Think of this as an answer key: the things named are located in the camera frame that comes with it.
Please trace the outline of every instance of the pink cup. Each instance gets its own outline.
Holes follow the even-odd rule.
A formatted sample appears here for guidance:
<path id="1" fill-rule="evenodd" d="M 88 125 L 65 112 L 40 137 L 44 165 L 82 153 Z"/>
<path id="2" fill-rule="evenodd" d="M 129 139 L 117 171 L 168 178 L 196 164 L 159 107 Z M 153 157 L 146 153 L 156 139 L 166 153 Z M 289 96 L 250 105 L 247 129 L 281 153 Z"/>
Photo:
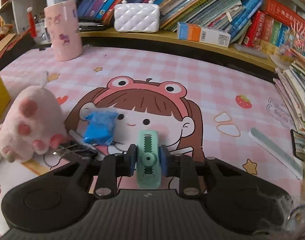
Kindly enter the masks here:
<path id="1" fill-rule="evenodd" d="M 66 61 L 82 53 L 75 0 L 56 3 L 44 9 L 45 26 L 50 34 L 54 57 Z"/>

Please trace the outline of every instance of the frog headband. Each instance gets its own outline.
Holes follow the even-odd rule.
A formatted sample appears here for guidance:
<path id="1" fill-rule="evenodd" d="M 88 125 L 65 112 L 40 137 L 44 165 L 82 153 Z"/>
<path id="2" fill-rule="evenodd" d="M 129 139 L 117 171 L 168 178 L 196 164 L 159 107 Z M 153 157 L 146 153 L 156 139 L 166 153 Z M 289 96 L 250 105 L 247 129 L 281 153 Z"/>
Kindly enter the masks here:
<path id="1" fill-rule="evenodd" d="M 179 84 L 177 82 L 166 81 L 158 86 L 154 86 L 147 83 L 135 83 L 134 80 L 130 77 L 119 76 L 111 79 L 108 82 L 107 88 L 108 89 L 105 92 L 100 94 L 94 100 L 95 105 L 105 97 L 110 96 L 111 94 L 117 91 L 128 89 L 143 89 L 150 90 L 167 97 L 177 106 L 183 118 L 185 116 L 188 116 L 187 108 L 181 100 L 181 98 L 183 98 L 187 94 L 187 90 L 182 84 Z"/>

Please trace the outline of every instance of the yellow star print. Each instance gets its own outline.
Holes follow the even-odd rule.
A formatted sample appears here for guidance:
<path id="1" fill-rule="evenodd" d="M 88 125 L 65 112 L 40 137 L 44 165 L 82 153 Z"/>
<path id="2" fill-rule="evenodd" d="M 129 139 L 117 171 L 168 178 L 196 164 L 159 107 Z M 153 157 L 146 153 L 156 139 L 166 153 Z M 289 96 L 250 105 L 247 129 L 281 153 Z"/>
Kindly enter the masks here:
<path id="1" fill-rule="evenodd" d="M 49 76 L 47 78 L 47 81 L 50 82 L 50 81 L 53 81 L 53 80 L 57 80 L 59 76 L 60 76 L 59 73 L 58 74 L 51 74 L 51 76 Z"/>
<path id="2" fill-rule="evenodd" d="M 102 67 L 97 67 L 94 69 L 95 72 L 102 71 Z"/>
<path id="3" fill-rule="evenodd" d="M 243 165 L 243 168 L 250 174 L 257 175 L 257 163 L 253 163 L 250 159 Z"/>

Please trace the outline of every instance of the white quilted bag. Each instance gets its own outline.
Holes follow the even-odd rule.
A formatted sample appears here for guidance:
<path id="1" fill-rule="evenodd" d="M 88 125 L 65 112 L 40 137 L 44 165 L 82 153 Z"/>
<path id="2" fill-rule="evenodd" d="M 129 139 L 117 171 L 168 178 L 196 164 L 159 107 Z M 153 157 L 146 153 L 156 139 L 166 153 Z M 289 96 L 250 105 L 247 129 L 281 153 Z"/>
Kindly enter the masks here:
<path id="1" fill-rule="evenodd" d="M 159 30 L 159 6 L 149 3 L 127 3 L 115 5 L 115 30 L 118 32 L 154 33 Z"/>

